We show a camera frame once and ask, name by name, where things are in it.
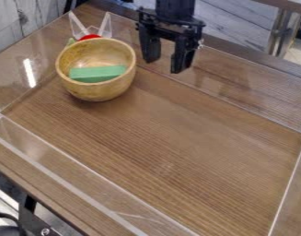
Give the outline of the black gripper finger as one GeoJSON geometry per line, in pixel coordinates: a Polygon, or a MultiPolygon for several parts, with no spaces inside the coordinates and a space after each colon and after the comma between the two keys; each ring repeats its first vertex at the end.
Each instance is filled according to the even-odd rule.
{"type": "Polygon", "coordinates": [[[180,36],[174,41],[174,53],[170,56],[170,73],[178,74],[190,67],[198,42],[193,38],[180,36]]]}
{"type": "Polygon", "coordinates": [[[141,29],[138,31],[138,39],[140,39],[142,58],[146,63],[152,63],[161,56],[160,38],[154,34],[152,34],[149,30],[141,29]]]}

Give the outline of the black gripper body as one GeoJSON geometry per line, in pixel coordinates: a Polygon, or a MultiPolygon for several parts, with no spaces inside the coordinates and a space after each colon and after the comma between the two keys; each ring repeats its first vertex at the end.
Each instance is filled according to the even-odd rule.
{"type": "Polygon", "coordinates": [[[172,37],[173,34],[181,34],[186,30],[198,36],[205,23],[193,18],[193,10],[190,8],[162,8],[146,9],[140,7],[138,10],[138,26],[144,26],[150,33],[164,34],[172,37]]]}

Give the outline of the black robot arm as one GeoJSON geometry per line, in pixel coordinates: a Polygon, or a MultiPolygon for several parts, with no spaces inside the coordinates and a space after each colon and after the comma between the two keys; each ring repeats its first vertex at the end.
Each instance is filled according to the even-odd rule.
{"type": "Polygon", "coordinates": [[[156,0],[154,9],[137,9],[136,29],[142,59],[153,63],[161,57],[161,39],[174,42],[170,73],[190,67],[196,50],[202,46],[205,22],[193,17],[196,0],[156,0]]]}

